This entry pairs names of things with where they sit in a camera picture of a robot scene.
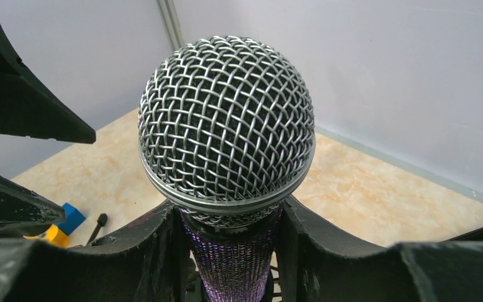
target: white panel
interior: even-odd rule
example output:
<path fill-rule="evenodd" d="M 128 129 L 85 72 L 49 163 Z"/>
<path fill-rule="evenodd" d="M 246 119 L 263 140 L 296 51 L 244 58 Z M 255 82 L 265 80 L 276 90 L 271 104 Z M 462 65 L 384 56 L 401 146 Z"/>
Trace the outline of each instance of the white panel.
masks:
<path fill-rule="evenodd" d="M 138 106 L 171 52 L 154 0 L 0 0 L 0 22 L 23 62 L 95 129 Z M 0 135 L 0 173 L 15 176 L 68 145 Z"/>
<path fill-rule="evenodd" d="M 483 0 L 175 0 L 186 42 L 250 36 L 310 89 L 318 126 L 483 192 Z"/>

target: blue block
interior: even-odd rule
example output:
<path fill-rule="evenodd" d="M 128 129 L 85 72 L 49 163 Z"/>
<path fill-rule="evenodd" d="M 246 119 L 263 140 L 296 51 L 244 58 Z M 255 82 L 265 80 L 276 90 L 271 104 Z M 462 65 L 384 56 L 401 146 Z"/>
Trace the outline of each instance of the blue block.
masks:
<path fill-rule="evenodd" d="M 62 232 L 69 236 L 86 220 L 86 217 L 71 204 L 65 203 L 62 207 L 65 211 L 65 221 L 55 224 Z"/>

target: white wall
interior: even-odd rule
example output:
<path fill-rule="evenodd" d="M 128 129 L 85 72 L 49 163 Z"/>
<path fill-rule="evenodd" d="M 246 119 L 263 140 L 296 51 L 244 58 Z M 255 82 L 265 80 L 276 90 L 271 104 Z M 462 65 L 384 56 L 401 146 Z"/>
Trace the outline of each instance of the white wall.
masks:
<path fill-rule="evenodd" d="M 483 193 L 483 0 L 175 0 L 186 42 L 250 36 L 303 75 L 316 124 Z"/>
<path fill-rule="evenodd" d="M 0 0 L 0 22 L 23 62 L 95 129 L 137 108 L 171 53 L 154 0 Z M 68 145 L 0 135 L 0 174 L 13 177 Z"/>

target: microphone grille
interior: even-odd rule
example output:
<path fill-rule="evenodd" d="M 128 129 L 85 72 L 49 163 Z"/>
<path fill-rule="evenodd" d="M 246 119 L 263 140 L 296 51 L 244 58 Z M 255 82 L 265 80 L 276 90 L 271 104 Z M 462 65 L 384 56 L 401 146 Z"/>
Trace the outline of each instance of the microphone grille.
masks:
<path fill-rule="evenodd" d="M 315 148 L 303 79 L 251 38 L 214 36 L 175 51 L 147 82 L 138 114 L 149 177 L 164 193 L 186 198 L 187 211 L 288 190 L 308 171 Z"/>

